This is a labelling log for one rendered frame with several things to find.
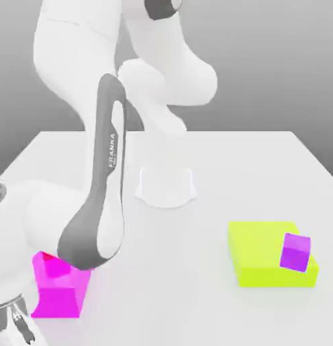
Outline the small red cube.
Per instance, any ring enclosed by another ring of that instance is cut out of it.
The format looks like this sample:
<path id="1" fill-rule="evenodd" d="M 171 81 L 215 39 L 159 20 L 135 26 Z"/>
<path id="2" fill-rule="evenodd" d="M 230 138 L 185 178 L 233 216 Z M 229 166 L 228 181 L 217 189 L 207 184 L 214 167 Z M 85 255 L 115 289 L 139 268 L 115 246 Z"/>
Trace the small red cube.
<path id="1" fill-rule="evenodd" d="M 59 278 L 71 272 L 71 266 L 67 262 L 47 253 L 43 253 L 43 262 L 45 273 L 49 278 Z"/>

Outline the small purple cube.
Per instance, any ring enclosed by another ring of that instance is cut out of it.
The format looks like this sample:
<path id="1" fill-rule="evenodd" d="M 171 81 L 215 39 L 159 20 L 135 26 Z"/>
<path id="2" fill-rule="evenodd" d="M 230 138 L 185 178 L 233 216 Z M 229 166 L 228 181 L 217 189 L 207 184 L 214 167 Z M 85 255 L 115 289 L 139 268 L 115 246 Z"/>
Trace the small purple cube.
<path id="1" fill-rule="evenodd" d="M 306 272 L 311 253 L 311 238 L 287 232 L 284 235 L 280 267 Z"/>

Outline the large yellow-green box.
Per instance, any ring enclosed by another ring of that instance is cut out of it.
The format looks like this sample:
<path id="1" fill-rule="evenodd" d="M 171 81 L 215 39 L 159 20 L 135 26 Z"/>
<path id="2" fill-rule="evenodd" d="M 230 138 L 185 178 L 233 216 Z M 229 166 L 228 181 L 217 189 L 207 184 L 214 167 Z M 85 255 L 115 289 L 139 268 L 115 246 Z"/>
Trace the large yellow-green box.
<path id="1" fill-rule="evenodd" d="M 280 267 L 287 232 L 301 235 L 293 222 L 228 223 L 228 244 L 240 287 L 309 288 L 316 285 L 319 266 L 311 253 L 306 272 Z"/>

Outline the large magenta box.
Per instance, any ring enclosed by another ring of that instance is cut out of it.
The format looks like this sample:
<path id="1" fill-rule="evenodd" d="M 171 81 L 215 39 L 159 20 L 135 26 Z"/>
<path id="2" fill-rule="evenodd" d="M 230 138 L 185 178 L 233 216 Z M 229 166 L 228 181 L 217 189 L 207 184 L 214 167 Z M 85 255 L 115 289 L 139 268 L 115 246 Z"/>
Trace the large magenta box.
<path id="1" fill-rule="evenodd" d="M 71 266 L 69 275 L 49 278 L 45 273 L 43 252 L 32 260 L 39 291 L 39 303 L 32 312 L 34 318 L 78 318 L 82 311 L 91 270 Z"/>

